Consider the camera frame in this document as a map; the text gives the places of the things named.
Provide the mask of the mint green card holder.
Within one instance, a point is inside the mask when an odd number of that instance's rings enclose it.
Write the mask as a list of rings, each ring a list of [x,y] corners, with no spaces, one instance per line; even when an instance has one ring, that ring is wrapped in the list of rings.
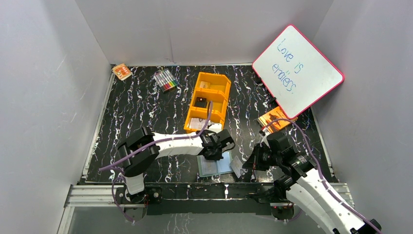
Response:
[[[222,156],[223,158],[217,161],[206,160],[204,156],[197,156],[199,177],[208,177],[232,173],[233,169],[230,167],[230,163],[232,160],[231,152],[224,152]]]

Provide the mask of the orange three-compartment bin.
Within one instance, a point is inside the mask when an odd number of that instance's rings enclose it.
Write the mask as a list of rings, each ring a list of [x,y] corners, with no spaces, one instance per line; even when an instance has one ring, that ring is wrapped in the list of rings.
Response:
[[[201,81],[210,82],[210,88],[200,88]],[[230,87],[231,81],[225,75],[199,72],[184,124],[186,133],[196,132],[194,129],[188,128],[189,120],[191,118],[207,119],[210,117],[210,124],[220,123],[224,128]],[[193,106],[195,99],[198,97],[207,100],[206,108],[197,108]]]

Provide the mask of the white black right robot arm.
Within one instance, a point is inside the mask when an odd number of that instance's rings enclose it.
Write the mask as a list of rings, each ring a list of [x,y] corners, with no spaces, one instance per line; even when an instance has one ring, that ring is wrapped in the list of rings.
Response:
[[[290,201],[310,216],[327,234],[378,234],[381,225],[367,220],[325,180],[319,163],[307,153],[297,152],[281,132],[260,132],[244,169],[266,171],[281,168],[284,175],[266,191],[251,194],[257,201],[274,198]]]

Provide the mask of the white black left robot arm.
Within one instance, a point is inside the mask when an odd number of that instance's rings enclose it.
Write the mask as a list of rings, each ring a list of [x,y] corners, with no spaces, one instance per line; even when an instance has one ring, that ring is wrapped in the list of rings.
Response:
[[[127,197],[134,203],[145,198],[143,173],[160,157],[175,155],[203,156],[207,160],[223,159],[223,153],[232,150],[235,141],[228,130],[210,129],[189,134],[168,135],[143,127],[117,146],[122,160]]]

